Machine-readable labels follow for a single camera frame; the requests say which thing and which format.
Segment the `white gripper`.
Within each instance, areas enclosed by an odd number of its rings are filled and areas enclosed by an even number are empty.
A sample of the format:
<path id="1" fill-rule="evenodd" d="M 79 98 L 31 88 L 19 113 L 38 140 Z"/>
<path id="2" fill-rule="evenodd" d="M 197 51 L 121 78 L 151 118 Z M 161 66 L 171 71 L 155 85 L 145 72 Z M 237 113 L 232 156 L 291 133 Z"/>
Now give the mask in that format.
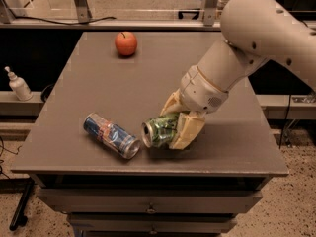
<path id="1" fill-rule="evenodd" d="M 227 100 L 228 93 L 218 90 L 208 82 L 194 65 L 181 79 L 180 90 L 173 92 L 160 115 L 180 113 L 176 134 L 170 149 L 185 149 L 205 126 L 205 113 L 213 113 Z"/>

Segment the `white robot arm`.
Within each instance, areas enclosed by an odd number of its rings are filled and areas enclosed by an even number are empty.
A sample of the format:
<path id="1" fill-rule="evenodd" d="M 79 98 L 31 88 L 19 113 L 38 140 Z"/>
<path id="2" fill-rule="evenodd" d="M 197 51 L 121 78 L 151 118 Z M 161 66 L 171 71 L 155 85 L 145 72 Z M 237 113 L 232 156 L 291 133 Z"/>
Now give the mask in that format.
<path id="1" fill-rule="evenodd" d="M 161 113 L 178 112 L 171 149 L 186 148 L 241 79 L 273 60 L 316 89 L 316 34 L 276 0 L 229 0 L 220 17 L 223 38 L 181 79 Z"/>

